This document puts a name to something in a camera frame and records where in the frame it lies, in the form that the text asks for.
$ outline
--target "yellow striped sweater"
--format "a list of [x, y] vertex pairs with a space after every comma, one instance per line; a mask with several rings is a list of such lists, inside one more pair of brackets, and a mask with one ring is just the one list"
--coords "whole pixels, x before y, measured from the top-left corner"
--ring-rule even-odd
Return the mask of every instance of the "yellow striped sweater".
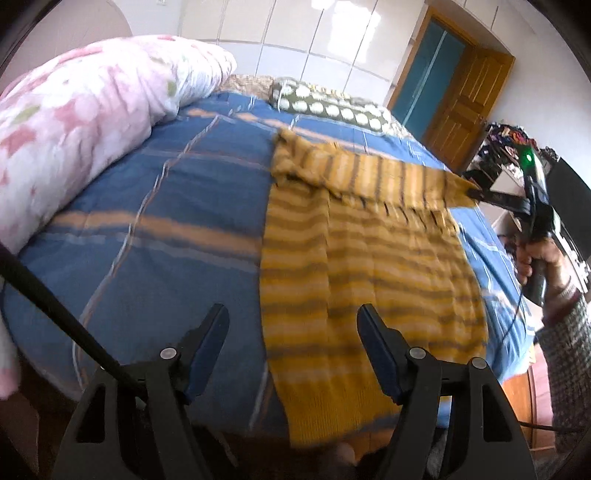
[[356, 331], [372, 303], [412, 346], [484, 356], [485, 312], [449, 207], [474, 207], [452, 173], [281, 130], [261, 259], [268, 365], [294, 446], [397, 411]]

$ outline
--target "wooden door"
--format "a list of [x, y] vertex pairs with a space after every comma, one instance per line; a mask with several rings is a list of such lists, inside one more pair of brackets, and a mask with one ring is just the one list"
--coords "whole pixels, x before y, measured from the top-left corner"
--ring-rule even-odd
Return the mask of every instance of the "wooden door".
[[451, 170], [459, 172], [481, 139], [515, 57], [468, 46], [422, 142]]

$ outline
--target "gray knit sleeve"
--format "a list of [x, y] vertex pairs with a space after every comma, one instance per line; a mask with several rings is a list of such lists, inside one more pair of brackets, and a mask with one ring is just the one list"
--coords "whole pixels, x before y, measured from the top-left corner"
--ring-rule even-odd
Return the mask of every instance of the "gray knit sleeve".
[[[538, 332], [548, 364], [556, 427], [591, 423], [591, 323], [583, 296], [559, 323]], [[568, 452], [582, 434], [556, 434], [556, 450]]]

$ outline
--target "black rod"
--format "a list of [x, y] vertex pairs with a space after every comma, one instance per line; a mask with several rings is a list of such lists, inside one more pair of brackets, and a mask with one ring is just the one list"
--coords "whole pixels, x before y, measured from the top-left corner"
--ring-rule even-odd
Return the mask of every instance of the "black rod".
[[101, 347], [100, 343], [60, 303], [49, 288], [25, 267], [16, 256], [10, 253], [2, 242], [0, 242], [0, 276], [4, 277], [4, 280], [47, 315], [53, 323], [74, 340], [114, 379], [130, 388], [142, 400], [147, 401], [145, 388], [134, 380], [119, 362]]

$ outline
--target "green polka dot pillow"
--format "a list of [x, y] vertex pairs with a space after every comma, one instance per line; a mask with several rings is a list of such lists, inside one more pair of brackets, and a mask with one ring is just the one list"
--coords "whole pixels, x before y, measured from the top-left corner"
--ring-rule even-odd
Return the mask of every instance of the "green polka dot pillow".
[[269, 103], [280, 112], [314, 115], [357, 125], [373, 132], [393, 133], [392, 116], [386, 108], [369, 100], [351, 98], [347, 93], [301, 80], [276, 79], [271, 86]]

